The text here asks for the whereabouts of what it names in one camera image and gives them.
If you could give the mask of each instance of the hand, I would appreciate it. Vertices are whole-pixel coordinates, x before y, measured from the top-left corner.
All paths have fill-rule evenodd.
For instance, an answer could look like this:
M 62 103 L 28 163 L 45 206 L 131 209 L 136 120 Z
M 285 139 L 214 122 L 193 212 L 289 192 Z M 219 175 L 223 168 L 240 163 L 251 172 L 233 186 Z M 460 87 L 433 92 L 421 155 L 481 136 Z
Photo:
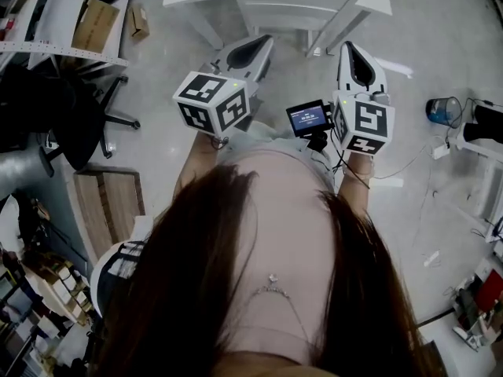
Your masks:
M 352 152 L 347 164 L 357 174 L 371 174 L 373 169 L 373 158 L 372 156 Z

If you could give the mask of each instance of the shelf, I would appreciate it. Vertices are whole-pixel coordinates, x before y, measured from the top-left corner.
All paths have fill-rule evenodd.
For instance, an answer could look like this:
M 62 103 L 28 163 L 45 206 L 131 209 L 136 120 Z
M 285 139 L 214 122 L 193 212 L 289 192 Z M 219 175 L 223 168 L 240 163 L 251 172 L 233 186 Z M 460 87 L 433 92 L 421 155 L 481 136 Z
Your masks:
M 37 24 L 34 42 L 64 49 L 72 47 L 73 34 L 83 3 L 84 0 L 47 0 Z M 33 68 L 45 58 L 46 55 L 41 53 L 30 55 L 28 68 Z
M 7 303 L 7 301 L 12 297 L 12 295 L 14 295 L 17 289 L 19 289 L 19 287 L 20 284 L 14 285 L 13 287 L 11 287 L 10 291 L 7 292 L 6 295 L 4 295 L 3 298 L 0 298 L 0 307 L 3 307 Z
M 26 280 L 35 293 L 43 297 L 43 303 L 45 306 L 54 311 L 56 314 L 67 317 L 71 322 L 77 322 L 75 316 L 68 310 L 67 306 L 54 291 L 52 285 L 50 285 L 46 280 L 29 269 L 26 271 Z
M 123 33 L 124 19 L 126 18 L 126 11 L 129 0 L 116 0 L 112 5 L 120 10 L 119 15 L 116 18 L 116 22 L 113 24 L 110 35 L 108 36 L 107 42 L 103 49 L 103 54 L 105 56 L 119 57 L 120 49 L 120 39 Z
M 47 45 L 45 43 L 35 42 L 2 42 L 0 43 L 0 53 L 47 53 L 55 56 L 70 56 L 78 59 L 88 59 L 100 61 L 103 63 L 116 64 L 119 66 L 127 67 L 129 62 L 127 60 L 119 59 L 117 57 L 105 56 L 89 50 L 80 50 L 74 48 L 64 49 L 55 45 Z
M 17 14 L 14 22 L 14 28 L 7 32 L 6 42 L 24 42 L 28 27 L 30 26 L 31 17 L 39 0 L 27 0 L 21 11 Z

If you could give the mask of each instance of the necklace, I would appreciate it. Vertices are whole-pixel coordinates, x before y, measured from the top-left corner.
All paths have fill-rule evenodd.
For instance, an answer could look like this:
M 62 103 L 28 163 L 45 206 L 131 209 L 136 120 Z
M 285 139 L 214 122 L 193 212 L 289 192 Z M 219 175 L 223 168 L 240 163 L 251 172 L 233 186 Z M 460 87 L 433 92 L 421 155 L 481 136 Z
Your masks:
M 246 303 L 246 306 L 248 307 L 248 305 L 253 300 L 253 298 L 256 298 L 258 295 L 261 295 L 262 293 L 274 293 L 276 295 L 283 296 L 285 299 L 288 300 L 288 304 L 292 308 L 292 311 L 296 316 L 297 322 L 299 323 L 300 327 L 302 328 L 304 338 L 306 339 L 306 342 L 309 343 L 309 338 L 307 337 L 306 329 L 304 328 L 302 321 L 300 320 L 299 314 L 297 313 L 297 310 L 293 305 L 292 298 L 290 298 L 290 296 L 288 295 L 288 293 L 286 293 L 286 291 L 284 291 L 283 289 L 281 289 L 280 287 L 277 286 L 278 278 L 277 278 L 276 274 L 271 273 L 269 275 L 268 281 L 269 281 L 269 284 L 264 285 L 262 287 L 259 287 L 256 291 L 254 291 L 251 294 L 250 299 Z

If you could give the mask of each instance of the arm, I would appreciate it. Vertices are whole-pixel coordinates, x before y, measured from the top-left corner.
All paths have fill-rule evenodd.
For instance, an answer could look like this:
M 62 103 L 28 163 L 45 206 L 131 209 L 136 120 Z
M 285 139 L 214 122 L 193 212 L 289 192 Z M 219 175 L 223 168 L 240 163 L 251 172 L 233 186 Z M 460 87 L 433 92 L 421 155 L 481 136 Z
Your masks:
M 351 153 L 347 161 L 349 167 L 368 185 L 372 177 L 373 166 L 369 156 Z M 361 217 L 366 216 L 369 203 L 369 190 L 347 170 L 339 194 L 349 203 L 353 212 Z
M 208 135 L 197 133 L 180 176 L 174 187 L 173 199 L 192 180 L 203 177 L 213 167 L 217 160 L 217 151 L 211 146 Z

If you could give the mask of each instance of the cable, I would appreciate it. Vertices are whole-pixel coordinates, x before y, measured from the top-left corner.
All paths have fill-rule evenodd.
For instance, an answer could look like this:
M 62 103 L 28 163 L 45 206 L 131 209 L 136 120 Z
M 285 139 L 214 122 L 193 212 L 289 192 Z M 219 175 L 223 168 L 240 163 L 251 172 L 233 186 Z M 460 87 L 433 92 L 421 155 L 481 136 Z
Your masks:
M 498 106 L 499 108 L 503 108 L 502 104 L 494 104 L 493 102 L 487 101 L 487 100 L 474 99 L 474 101 L 482 102 L 482 103 L 486 104 L 487 106 Z
M 336 174 L 337 171 L 340 169 L 340 167 L 342 166 L 342 162 L 343 162 L 343 160 L 339 159 L 339 162 L 332 168 L 334 174 Z
M 426 183 L 426 191 L 424 192 L 423 203 L 421 204 L 421 208 L 419 209 L 419 225 L 417 226 L 417 232 L 412 242 L 412 246 L 416 243 L 416 239 L 419 236 L 419 232 L 421 231 L 421 223 L 423 221 L 423 208 L 426 204 L 426 199 L 428 197 L 428 192 L 430 191 L 430 180 L 431 180 L 431 159 L 430 159 L 430 174 L 428 175 L 428 182 Z
M 446 140 L 445 140 L 447 147 L 449 147 L 449 146 L 450 146 L 450 144 L 449 144 L 449 132 L 450 132 L 450 130 L 451 130 L 451 129 L 453 129 L 453 128 L 454 128 L 454 127 L 453 127 L 453 125 L 454 125 L 454 123 L 455 123 L 457 120 L 459 120 L 459 119 L 463 119 L 463 114 L 464 114 L 464 111 L 466 110 L 466 107 L 468 106 L 468 102 L 469 102 L 469 101 L 471 101 L 471 102 L 472 102 L 472 113 L 473 113 L 473 104 L 475 103 L 475 101 L 479 101 L 479 100 L 478 100 L 478 99 L 473 99 L 473 98 L 468 97 L 468 98 L 466 98 L 466 102 L 464 103 L 464 107 L 461 109 L 461 113 L 460 113 L 460 114 L 459 114 L 459 116 L 458 116 L 456 119 L 454 119 L 451 123 L 449 123 L 449 120 L 448 120 L 447 115 L 446 115 L 446 120 L 447 120 L 447 123 L 448 123 L 448 126 L 449 126 L 449 128 L 448 128 L 448 129 L 447 129 L 447 131 L 446 131 Z
M 347 169 L 349 169 L 351 171 L 351 173 L 368 189 L 370 190 L 370 187 L 369 185 L 367 185 L 352 169 L 351 167 L 347 164 L 347 162 L 343 159 L 343 157 L 340 155 L 339 153 L 339 150 L 337 149 L 336 147 L 336 143 L 334 142 L 333 140 L 333 135 L 332 133 L 334 132 L 335 130 L 335 127 L 333 127 L 331 130 L 330 130 L 330 140 L 332 141 L 332 144 L 333 144 L 333 148 L 336 149 L 336 152 L 337 152 L 337 155 L 340 157 L 340 160 L 342 161 L 342 163 L 344 165 L 346 165 Z
M 498 237 L 499 239 L 503 240 L 503 236 L 501 235 L 503 217 L 501 217 L 500 220 L 496 222 L 496 225 L 493 222 L 489 221 L 489 219 L 487 218 L 484 218 L 484 221 L 493 227 L 493 232 L 491 233 L 492 237 Z
M 407 163 L 402 169 L 388 175 L 388 176 L 383 176 L 381 178 L 378 178 L 377 176 L 374 176 L 374 178 L 376 179 L 379 179 L 379 180 L 383 180 L 383 179 L 387 179 L 387 178 L 391 178 L 393 176 L 395 176 L 396 174 L 399 174 L 401 172 L 403 172 L 405 169 L 407 169 L 410 165 L 412 165 L 414 162 L 416 162 L 416 159 L 419 158 L 419 156 L 421 155 L 421 153 L 423 153 L 424 149 L 426 148 L 428 144 L 426 144 L 420 151 L 419 153 L 414 157 L 414 159 L 412 159 L 409 163 Z
M 475 228 L 471 228 L 470 229 L 470 233 L 473 233 L 474 235 L 476 236 L 480 236 L 482 237 L 483 239 L 485 239 L 486 237 L 482 234 L 482 232 L 480 232 L 478 229 L 475 229 Z
M 443 138 L 440 137 L 439 135 L 434 135 L 432 137 L 435 137 L 435 138 L 440 138 L 443 142 Z M 387 179 L 387 178 L 391 178 L 393 176 L 395 176 L 396 174 L 399 174 L 401 172 L 403 172 L 405 169 L 407 169 L 410 165 L 412 165 L 414 162 L 416 162 L 416 160 L 419 158 L 419 156 L 421 155 L 421 153 L 424 151 L 424 149 L 428 146 L 428 144 L 425 144 L 424 147 L 417 153 L 417 155 L 414 157 L 414 159 L 412 159 L 409 163 L 407 163 L 402 169 L 392 173 L 392 174 L 389 174 L 388 176 L 383 176 L 383 177 L 377 177 L 375 176 L 374 178 L 375 179 L 379 179 L 379 180 L 383 180 L 383 179 Z M 428 153 L 430 155 L 430 157 L 433 157 L 433 147 L 431 147 L 431 154 Z
M 82 256 L 72 245 L 71 239 L 68 237 L 66 233 L 61 231 L 58 227 L 55 226 L 51 221 L 42 221 L 43 225 L 49 226 L 49 230 L 52 230 L 54 233 L 57 234 L 57 236 L 61 239 L 61 241 L 68 247 L 70 250 L 72 250 L 87 266 L 87 259 Z

